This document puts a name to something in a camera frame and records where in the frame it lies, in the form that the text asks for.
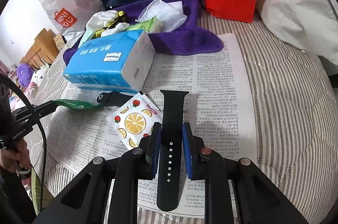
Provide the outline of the person's left hand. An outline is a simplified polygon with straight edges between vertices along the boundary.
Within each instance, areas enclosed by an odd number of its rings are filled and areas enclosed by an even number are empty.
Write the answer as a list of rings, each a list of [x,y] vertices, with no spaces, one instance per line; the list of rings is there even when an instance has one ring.
[[[17,178],[16,164],[25,170],[30,169],[30,156],[27,149],[27,142],[21,139],[16,144],[17,151],[11,149],[1,149],[1,179],[3,181],[12,181]]]

